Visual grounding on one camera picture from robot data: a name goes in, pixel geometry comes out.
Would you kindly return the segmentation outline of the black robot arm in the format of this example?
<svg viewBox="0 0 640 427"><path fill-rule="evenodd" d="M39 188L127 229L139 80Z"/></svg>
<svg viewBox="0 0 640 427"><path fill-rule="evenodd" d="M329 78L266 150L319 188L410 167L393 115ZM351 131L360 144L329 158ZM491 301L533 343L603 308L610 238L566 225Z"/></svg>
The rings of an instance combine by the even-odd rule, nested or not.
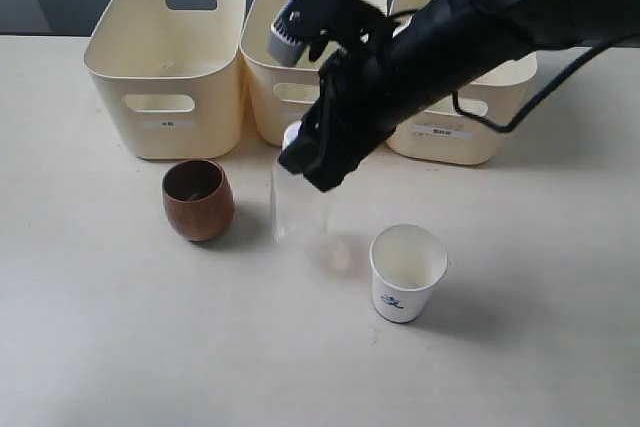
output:
<svg viewBox="0 0 640 427"><path fill-rule="evenodd" d="M319 95L279 156L327 192L396 128L508 62L586 45L551 82L639 35L639 0L430 0L385 14L365 0L289 0L269 50L291 67L319 61Z"/></svg>

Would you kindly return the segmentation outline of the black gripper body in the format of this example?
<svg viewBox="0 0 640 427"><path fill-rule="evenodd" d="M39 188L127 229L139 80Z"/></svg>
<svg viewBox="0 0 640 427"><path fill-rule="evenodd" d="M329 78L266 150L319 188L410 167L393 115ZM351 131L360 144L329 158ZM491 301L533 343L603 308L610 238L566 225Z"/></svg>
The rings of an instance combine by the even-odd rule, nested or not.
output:
<svg viewBox="0 0 640 427"><path fill-rule="evenodd" d="M376 81L366 66L381 63L398 26L397 21L378 21L327 30L311 43L313 54L330 41L339 49L322 64L318 100L303 117L301 167L357 167L390 136L389 129L374 122L370 97Z"/></svg>

